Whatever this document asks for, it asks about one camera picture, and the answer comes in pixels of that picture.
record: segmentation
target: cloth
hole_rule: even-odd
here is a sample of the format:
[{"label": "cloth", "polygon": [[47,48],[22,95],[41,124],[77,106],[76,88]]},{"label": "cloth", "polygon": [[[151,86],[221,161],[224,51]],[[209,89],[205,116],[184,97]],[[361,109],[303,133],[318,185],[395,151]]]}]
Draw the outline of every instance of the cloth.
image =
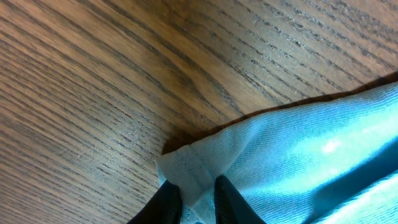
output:
[{"label": "cloth", "polygon": [[398,222],[398,83],[260,114],[156,160],[181,223],[215,223],[224,174],[267,223]]}]

